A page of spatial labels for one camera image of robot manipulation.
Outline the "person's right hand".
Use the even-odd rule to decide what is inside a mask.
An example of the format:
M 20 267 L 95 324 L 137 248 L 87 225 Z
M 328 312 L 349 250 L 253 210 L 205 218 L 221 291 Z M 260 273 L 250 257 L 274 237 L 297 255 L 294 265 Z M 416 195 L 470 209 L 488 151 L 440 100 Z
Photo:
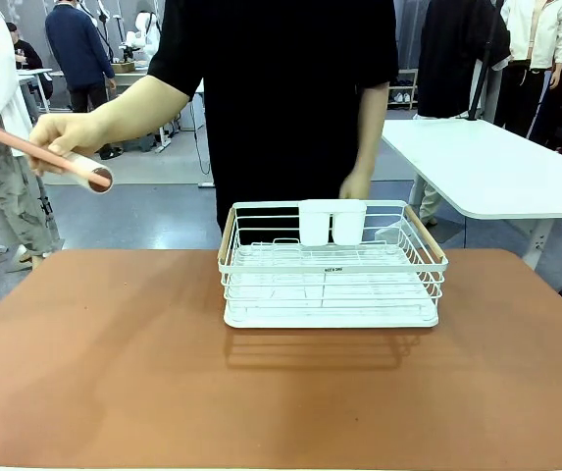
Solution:
M 91 156 L 108 140 L 107 128 L 95 112 L 44 114 L 29 135 L 32 144 L 61 157 L 71 152 Z

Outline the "person's left hand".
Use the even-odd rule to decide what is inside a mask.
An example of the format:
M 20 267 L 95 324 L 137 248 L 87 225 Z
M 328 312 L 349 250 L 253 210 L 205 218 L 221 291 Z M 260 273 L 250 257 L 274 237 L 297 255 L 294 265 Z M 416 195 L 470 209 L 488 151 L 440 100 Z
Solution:
M 369 198 L 373 172 L 369 169 L 355 168 L 344 179 L 340 190 L 340 199 L 366 200 Z

